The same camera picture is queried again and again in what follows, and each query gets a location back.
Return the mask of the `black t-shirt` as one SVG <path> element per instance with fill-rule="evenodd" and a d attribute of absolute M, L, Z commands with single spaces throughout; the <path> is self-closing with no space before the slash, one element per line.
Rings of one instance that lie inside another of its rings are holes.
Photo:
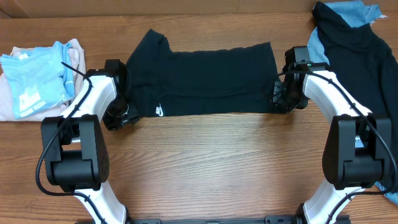
<path fill-rule="evenodd" d="M 150 29 L 126 67 L 127 95 L 142 117 L 286 112 L 271 103 L 279 77 L 268 42 L 173 52 L 166 36 Z"/>

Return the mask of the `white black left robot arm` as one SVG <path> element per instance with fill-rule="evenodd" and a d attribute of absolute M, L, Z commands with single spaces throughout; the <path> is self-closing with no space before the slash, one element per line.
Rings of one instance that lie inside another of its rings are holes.
<path fill-rule="evenodd" d="M 110 160 L 101 130 L 102 124 L 118 130 L 139 120 L 127 95 L 126 65 L 109 59 L 103 69 L 90 69 L 82 77 L 83 89 L 69 109 L 41 122 L 37 187 L 46 195 L 76 197 L 93 223 L 132 223 L 108 181 Z"/>

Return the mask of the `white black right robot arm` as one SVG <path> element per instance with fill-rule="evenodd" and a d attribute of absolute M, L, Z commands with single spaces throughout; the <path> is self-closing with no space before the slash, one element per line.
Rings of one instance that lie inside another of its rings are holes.
<path fill-rule="evenodd" d="M 306 46 L 285 53 L 272 104 L 287 112 L 304 109 L 312 100 L 328 119 L 330 130 L 322 157 L 325 180 L 295 215 L 268 215 L 265 223 L 349 223 L 340 212 L 357 195 L 374 195 L 370 188 L 390 179 L 382 194 L 397 185 L 397 162 L 389 146 L 392 124 L 361 105 L 339 83 L 327 63 L 310 60 Z"/>

